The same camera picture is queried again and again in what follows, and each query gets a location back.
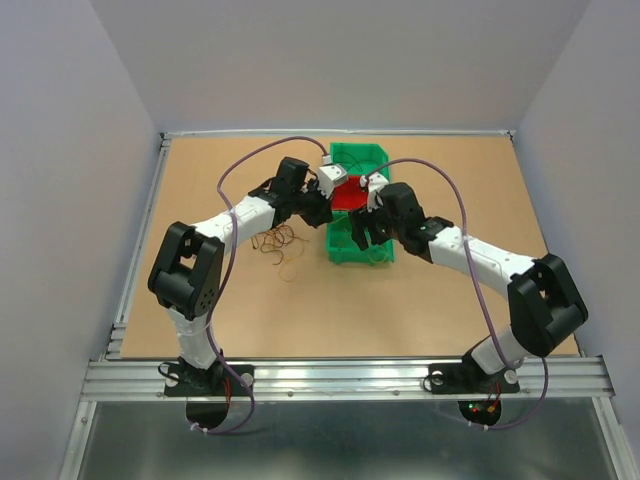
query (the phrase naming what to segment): metal plate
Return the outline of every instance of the metal plate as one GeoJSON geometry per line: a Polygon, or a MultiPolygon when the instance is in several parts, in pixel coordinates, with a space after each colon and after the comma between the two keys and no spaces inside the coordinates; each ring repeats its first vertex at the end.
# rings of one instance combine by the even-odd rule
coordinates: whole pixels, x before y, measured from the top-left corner
{"type": "MultiPolygon", "coordinates": [[[[505,400],[501,421],[533,403],[505,400]]],[[[101,404],[80,478],[616,478],[590,399],[548,400],[530,422],[503,432],[467,427],[457,408],[454,401],[260,404],[241,434],[215,437],[189,431],[178,403],[101,404]]]]}

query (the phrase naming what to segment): wire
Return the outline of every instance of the wire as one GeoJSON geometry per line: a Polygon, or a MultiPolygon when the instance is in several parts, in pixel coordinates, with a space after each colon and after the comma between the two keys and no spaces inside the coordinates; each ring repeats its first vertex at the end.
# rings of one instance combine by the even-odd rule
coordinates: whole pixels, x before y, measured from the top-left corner
{"type": "Polygon", "coordinates": [[[391,165],[395,165],[398,163],[419,163],[421,165],[425,165],[431,168],[432,170],[435,170],[436,172],[438,172],[447,181],[447,183],[453,190],[453,193],[455,194],[456,199],[458,200],[458,206],[460,207],[460,214],[462,215],[462,244],[464,246],[465,256],[467,257],[467,265],[469,266],[469,276],[471,277],[471,281],[473,282],[473,288],[476,292],[476,296],[478,297],[478,303],[480,304],[482,315],[484,316],[485,323],[487,324],[487,328],[489,329],[489,334],[491,335],[491,340],[493,340],[493,344],[496,347],[496,351],[498,352],[498,356],[500,357],[500,360],[502,361],[502,363],[504,363],[505,366],[509,368],[513,368],[511,363],[507,361],[507,357],[504,354],[502,347],[500,346],[500,342],[498,341],[498,335],[496,334],[496,329],[493,326],[493,321],[491,320],[491,315],[489,314],[487,302],[485,301],[484,294],[482,293],[482,289],[480,288],[480,281],[478,280],[478,272],[476,271],[476,267],[473,263],[473,258],[471,256],[471,248],[469,247],[469,238],[467,236],[467,209],[465,208],[464,202],[462,201],[462,195],[460,194],[460,190],[458,189],[456,184],[453,182],[451,177],[447,174],[447,172],[442,170],[437,165],[431,162],[428,162],[427,160],[422,160],[419,158],[400,158],[397,160],[390,160],[386,163],[383,163],[382,165],[378,165],[371,172],[366,174],[365,178],[368,181],[369,177],[374,173],[376,173],[377,171],[383,169],[384,167],[389,167],[391,165]]]}
{"type": "Polygon", "coordinates": [[[175,365],[174,363],[171,362],[162,362],[160,365],[158,365],[158,373],[163,376],[164,378],[166,378],[167,380],[172,380],[176,383],[185,383],[184,380],[180,379],[178,376],[173,376],[171,375],[168,371],[165,372],[162,370],[162,367],[167,366],[170,367],[172,365],[175,365]]]}
{"type": "MultiPolygon", "coordinates": [[[[216,190],[218,191],[218,195],[220,196],[220,198],[222,198],[222,201],[224,202],[224,204],[227,206],[227,209],[229,211],[229,216],[231,217],[231,251],[229,253],[229,264],[228,264],[227,270],[226,270],[226,272],[224,274],[224,278],[222,280],[222,284],[220,285],[218,298],[220,298],[220,296],[224,292],[224,289],[227,286],[227,283],[229,282],[229,277],[231,276],[231,271],[233,269],[233,265],[234,265],[235,258],[236,258],[236,250],[238,249],[238,219],[236,218],[236,215],[233,212],[233,204],[231,203],[231,201],[229,200],[227,195],[222,191],[222,184],[224,183],[225,179],[229,176],[229,174],[236,167],[240,166],[241,164],[243,164],[244,162],[249,160],[251,157],[257,155],[258,153],[264,152],[265,150],[267,150],[267,149],[269,149],[271,147],[275,147],[276,145],[280,145],[280,144],[283,144],[283,143],[286,143],[286,142],[291,142],[291,141],[294,141],[294,140],[304,140],[304,141],[307,141],[307,142],[311,142],[311,143],[317,145],[320,148],[320,150],[322,150],[322,155],[323,156],[329,154],[327,152],[327,149],[324,147],[324,145],[322,145],[319,141],[317,141],[317,140],[315,140],[315,139],[313,139],[311,137],[305,137],[305,136],[302,136],[302,135],[296,135],[296,136],[292,136],[292,137],[281,138],[280,140],[276,140],[276,141],[267,143],[266,145],[263,145],[262,147],[257,148],[255,150],[253,150],[252,152],[249,152],[244,157],[242,157],[241,159],[237,160],[227,170],[225,170],[223,172],[223,174],[220,176],[220,179],[218,180],[218,185],[216,186],[216,190]]],[[[236,373],[236,371],[233,368],[231,368],[231,365],[229,365],[229,363],[226,361],[226,359],[224,358],[224,356],[222,355],[222,353],[218,349],[215,337],[214,337],[213,332],[212,332],[212,328],[209,328],[210,325],[211,325],[212,317],[213,317],[213,308],[211,308],[209,310],[209,312],[207,313],[207,318],[206,318],[206,321],[205,321],[205,330],[206,330],[207,340],[209,342],[209,345],[211,346],[211,350],[213,350],[214,355],[216,356],[216,358],[218,359],[218,361],[220,362],[222,367],[247,392],[247,395],[249,395],[249,400],[251,401],[251,406],[249,408],[249,413],[247,413],[247,415],[240,422],[238,422],[237,424],[235,424],[232,427],[229,427],[229,428],[226,428],[226,429],[223,429],[223,430],[210,431],[208,429],[201,428],[197,424],[192,424],[191,428],[193,428],[195,430],[198,430],[200,432],[203,432],[203,433],[205,433],[207,435],[223,435],[223,434],[226,434],[226,433],[234,432],[234,431],[238,430],[239,428],[242,428],[251,419],[251,417],[253,416],[253,413],[255,412],[255,409],[256,409],[256,399],[255,399],[255,397],[253,395],[253,390],[249,387],[249,385],[247,385],[247,383],[242,379],[242,377],[240,377],[240,375],[238,375],[236,373]]]]}
{"type": "MultiPolygon", "coordinates": [[[[485,301],[484,295],[482,293],[482,289],[480,288],[480,281],[478,280],[478,273],[476,271],[476,267],[473,264],[471,248],[469,247],[469,238],[467,236],[467,210],[464,206],[464,202],[462,201],[462,195],[460,194],[460,190],[458,189],[458,187],[456,186],[452,178],[447,174],[447,172],[442,170],[437,165],[431,162],[428,162],[427,160],[422,160],[420,158],[399,158],[397,160],[390,160],[389,162],[383,163],[382,165],[378,165],[376,168],[374,168],[371,172],[366,174],[364,177],[368,181],[369,177],[374,173],[378,172],[379,170],[385,167],[389,167],[391,165],[395,165],[398,163],[419,163],[421,165],[425,165],[431,168],[432,170],[435,170],[436,172],[438,172],[440,176],[442,176],[447,181],[447,183],[453,190],[453,193],[455,194],[456,199],[458,200],[458,206],[460,207],[460,214],[462,216],[462,244],[464,246],[464,253],[467,258],[467,265],[469,266],[469,276],[471,277],[471,281],[473,282],[473,288],[476,292],[476,296],[478,297],[478,303],[480,304],[480,309],[482,310],[482,314],[487,324],[487,328],[489,329],[489,334],[491,335],[491,340],[493,341],[493,344],[496,348],[498,356],[500,357],[500,360],[506,367],[515,369],[515,367],[511,365],[510,362],[507,361],[506,355],[504,354],[504,351],[500,346],[500,342],[498,341],[498,335],[496,334],[496,329],[493,325],[493,321],[491,320],[489,308],[487,307],[487,302],[485,301]]],[[[492,427],[488,425],[484,425],[483,428],[486,428],[489,430],[506,430],[509,428],[517,427],[518,425],[522,425],[524,422],[529,420],[533,416],[533,414],[538,411],[538,409],[540,408],[540,406],[544,402],[544,399],[547,396],[547,390],[549,388],[549,366],[547,365],[547,361],[543,357],[540,357],[540,360],[542,360],[542,366],[544,368],[544,386],[542,387],[542,393],[537,403],[535,404],[535,406],[529,411],[529,413],[527,413],[525,416],[523,416],[519,420],[516,420],[515,422],[507,423],[505,425],[494,425],[492,427]]]]}
{"type": "Polygon", "coordinates": [[[544,402],[545,398],[547,398],[547,392],[549,390],[549,365],[547,364],[546,358],[540,357],[540,360],[542,360],[542,368],[544,369],[544,384],[542,385],[542,393],[540,394],[540,398],[538,398],[538,401],[536,402],[536,404],[533,406],[531,410],[527,412],[526,415],[520,417],[518,420],[515,420],[513,422],[505,423],[504,425],[493,425],[493,426],[478,425],[478,424],[474,424],[474,425],[478,425],[478,427],[482,429],[487,429],[487,430],[508,430],[510,428],[519,427],[520,425],[525,423],[527,420],[529,420],[531,417],[533,417],[533,415],[542,406],[542,403],[544,402]]]}

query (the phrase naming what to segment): aluminum frame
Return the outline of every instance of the aluminum frame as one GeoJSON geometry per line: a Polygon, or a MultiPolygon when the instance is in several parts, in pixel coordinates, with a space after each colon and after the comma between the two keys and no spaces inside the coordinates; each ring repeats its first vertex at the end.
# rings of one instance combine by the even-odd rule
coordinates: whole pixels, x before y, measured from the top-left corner
{"type": "MultiPolygon", "coordinates": [[[[229,360],[256,367],[253,383],[258,402],[398,401],[473,399],[477,395],[433,395],[422,380],[434,362],[460,362],[452,358],[229,360]]],[[[158,361],[91,362],[80,401],[179,401],[163,395],[165,379],[158,361]]],[[[601,358],[550,357],[548,397],[611,397],[614,390],[601,358]]],[[[518,370],[521,392],[507,398],[537,398],[544,383],[542,364],[528,359],[518,370]]],[[[190,401],[224,401],[224,397],[192,397],[190,401]]],[[[237,398],[248,401],[248,398],[237,398]]]]}
{"type": "MultiPolygon", "coordinates": [[[[147,199],[143,222],[138,234],[129,272],[114,327],[106,352],[98,362],[91,362],[83,385],[60,478],[77,478],[91,432],[98,402],[101,401],[184,401],[165,398],[164,379],[157,373],[158,361],[110,361],[120,359],[130,312],[130,299],[139,276],[142,253],[146,245],[156,198],[173,138],[223,137],[234,135],[440,135],[440,136],[506,136],[513,131],[457,130],[261,130],[238,129],[208,132],[173,132],[163,135],[147,199]]],[[[433,362],[457,362],[459,359],[428,357],[411,358],[349,358],[296,360],[243,360],[230,363],[252,363],[256,366],[254,391],[259,402],[290,401],[366,401],[366,400],[438,400],[467,399],[472,396],[435,396],[422,389],[420,382],[433,362]]],[[[614,390],[601,358],[550,357],[551,379],[549,397],[592,397],[607,448],[620,479],[637,479],[638,473],[626,437],[617,422],[610,397],[614,390]]],[[[543,370],[536,360],[527,360],[518,370],[522,391],[515,398],[536,398],[544,381],[543,370]]],[[[223,401],[222,398],[192,398],[192,401],[223,401]]]]}
{"type": "Polygon", "coordinates": [[[515,130],[455,130],[455,129],[390,129],[390,128],[234,128],[221,130],[202,130],[196,132],[168,132],[164,134],[165,139],[173,138],[211,138],[211,137],[233,137],[233,136],[280,136],[280,135],[413,135],[413,136],[445,136],[445,137],[509,137],[513,138],[515,130]]]}

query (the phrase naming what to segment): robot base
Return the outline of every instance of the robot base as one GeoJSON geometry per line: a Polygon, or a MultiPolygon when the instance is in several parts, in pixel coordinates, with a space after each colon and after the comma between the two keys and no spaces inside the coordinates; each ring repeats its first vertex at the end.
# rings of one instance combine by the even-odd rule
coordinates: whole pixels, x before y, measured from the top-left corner
{"type": "Polygon", "coordinates": [[[473,395],[495,393],[496,384],[502,393],[520,392],[520,384],[515,371],[501,370],[486,375],[472,365],[462,363],[432,363],[429,375],[423,380],[423,388],[434,395],[473,395]]]}

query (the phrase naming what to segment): green plastic bin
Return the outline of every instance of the green plastic bin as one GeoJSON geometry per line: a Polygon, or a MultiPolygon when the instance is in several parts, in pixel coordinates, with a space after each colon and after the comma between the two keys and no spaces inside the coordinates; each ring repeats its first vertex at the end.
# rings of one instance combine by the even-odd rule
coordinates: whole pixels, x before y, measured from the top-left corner
{"type": "MultiPolygon", "coordinates": [[[[342,165],[349,175],[364,175],[389,161],[389,155],[377,143],[332,143],[331,160],[342,165]]],[[[391,181],[389,167],[380,170],[391,181]]]]}
{"type": "MultiPolygon", "coordinates": [[[[332,143],[331,160],[345,167],[350,175],[364,175],[388,162],[389,156],[377,143],[332,143]]],[[[383,168],[380,173],[391,180],[389,167],[383,168]]],[[[351,262],[378,265],[395,260],[391,240],[361,251],[351,240],[349,214],[343,211],[334,211],[333,222],[327,227],[327,253],[329,260],[336,264],[351,262]]]]}
{"type": "Polygon", "coordinates": [[[329,260],[338,265],[347,262],[379,265],[395,260],[391,240],[360,250],[351,239],[351,222],[347,212],[333,212],[333,222],[327,227],[327,252],[329,260]]]}

